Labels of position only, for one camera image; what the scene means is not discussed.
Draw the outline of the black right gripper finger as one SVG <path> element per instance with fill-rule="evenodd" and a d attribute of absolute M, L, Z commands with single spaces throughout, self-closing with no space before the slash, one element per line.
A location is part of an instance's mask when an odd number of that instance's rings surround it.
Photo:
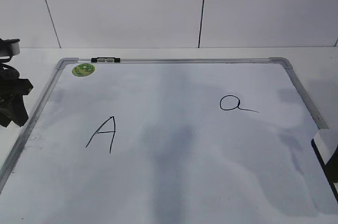
<path fill-rule="evenodd" d="M 324 163 L 329 181 L 337 183 L 337 142 L 334 142 L 326 149 Z"/>

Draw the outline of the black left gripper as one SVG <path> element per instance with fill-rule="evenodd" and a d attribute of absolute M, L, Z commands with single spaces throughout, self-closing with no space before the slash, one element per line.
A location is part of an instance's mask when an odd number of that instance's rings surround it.
<path fill-rule="evenodd" d="M 7 127 L 10 122 L 22 127 L 27 122 L 29 117 L 23 96 L 28 95 L 32 89 L 33 85 L 29 79 L 21 79 L 15 68 L 1 63 L 1 102 L 9 99 L 6 106 L 1 106 L 2 127 Z"/>

